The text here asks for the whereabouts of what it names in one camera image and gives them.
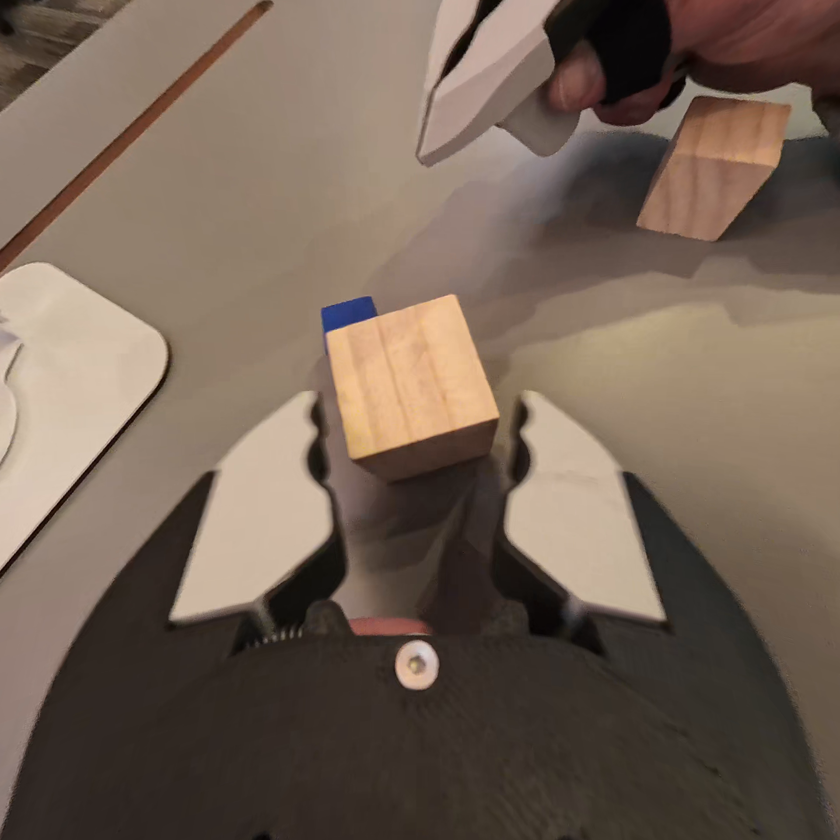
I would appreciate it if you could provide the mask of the person's right hand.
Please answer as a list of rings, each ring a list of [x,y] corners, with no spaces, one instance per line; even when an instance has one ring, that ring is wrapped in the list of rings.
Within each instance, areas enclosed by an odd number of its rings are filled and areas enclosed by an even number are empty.
[[[839,2],[674,1],[666,3],[672,59],[708,89],[770,91],[796,83],[814,101],[838,98]],[[632,126],[650,120],[673,86],[668,66],[653,87],[614,104],[606,102],[606,76],[594,48],[575,47],[549,82],[559,112],[593,109],[604,123]]]

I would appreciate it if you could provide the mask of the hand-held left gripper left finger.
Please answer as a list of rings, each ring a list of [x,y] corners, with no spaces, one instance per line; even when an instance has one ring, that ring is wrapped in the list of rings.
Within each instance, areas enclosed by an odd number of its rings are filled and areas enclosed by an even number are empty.
[[[301,629],[346,575],[328,474],[320,395],[300,392],[217,464],[170,622],[245,615],[258,632]]]

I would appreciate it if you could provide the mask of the large plain wooden cube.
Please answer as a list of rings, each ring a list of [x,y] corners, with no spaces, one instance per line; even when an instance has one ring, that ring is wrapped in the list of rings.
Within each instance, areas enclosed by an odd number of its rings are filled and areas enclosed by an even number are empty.
[[[490,454],[499,410],[454,294],[324,334],[350,459],[399,482]]]
[[[715,242],[781,160],[792,107],[695,97],[647,191],[637,227]]]

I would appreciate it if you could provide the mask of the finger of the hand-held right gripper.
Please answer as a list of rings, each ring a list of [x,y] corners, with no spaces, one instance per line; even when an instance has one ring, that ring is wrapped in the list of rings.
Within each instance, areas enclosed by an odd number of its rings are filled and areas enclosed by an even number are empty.
[[[428,50],[428,98],[457,65],[473,36],[480,1],[441,1]]]
[[[421,165],[445,161],[476,141],[514,108],[516,83],[509,80],[517,59],[533,46],[526,25],[515,19],[546,11],[551,1],[480,2],[469,45],[457,65],[428,98],[428,58],[416,158]]]

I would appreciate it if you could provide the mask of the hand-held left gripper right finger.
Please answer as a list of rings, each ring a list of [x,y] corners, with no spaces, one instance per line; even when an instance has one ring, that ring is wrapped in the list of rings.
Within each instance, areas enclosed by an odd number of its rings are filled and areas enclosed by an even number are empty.
[[[512,478],[492,578],[531,632],[574,635],[592,616],[668,618],[622,467],[544,395],[524,391],[511,427]]]

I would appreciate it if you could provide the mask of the small blue wooden cube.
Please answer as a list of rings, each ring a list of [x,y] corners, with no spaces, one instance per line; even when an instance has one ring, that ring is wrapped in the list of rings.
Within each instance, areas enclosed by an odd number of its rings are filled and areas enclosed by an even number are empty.
[[[329,355],[328,334],[358,322],[376,318],[378,311],[372,297],[357,297],[321,309],[324,352]]]

